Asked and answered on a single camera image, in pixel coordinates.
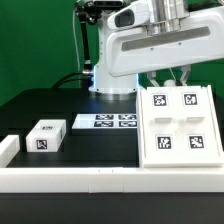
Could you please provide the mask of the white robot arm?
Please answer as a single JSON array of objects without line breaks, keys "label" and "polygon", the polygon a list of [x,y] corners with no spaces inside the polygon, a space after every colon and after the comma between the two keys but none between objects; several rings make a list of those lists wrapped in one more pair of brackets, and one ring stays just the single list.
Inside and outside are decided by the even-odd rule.
[{"label": "white robot arm", "polygon": [[186,0],[95,1],[100,59],[91,90],[131,93],[139,73],[224,58],[224,5],[192,11]]}]

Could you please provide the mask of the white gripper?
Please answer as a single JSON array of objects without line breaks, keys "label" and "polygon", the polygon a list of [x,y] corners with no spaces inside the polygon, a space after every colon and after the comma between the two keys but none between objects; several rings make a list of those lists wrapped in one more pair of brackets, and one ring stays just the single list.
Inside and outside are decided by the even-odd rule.
[{"label": "white gripper", "polygon": [[111,34],[106,43],[109,73],[114,77],[148,72],[154,87],[157,70],[181,67],[187,85],[190,64],[224,58],[224,6],[195,11],[180,21],[179,31],[149,35],[144,26]]}]

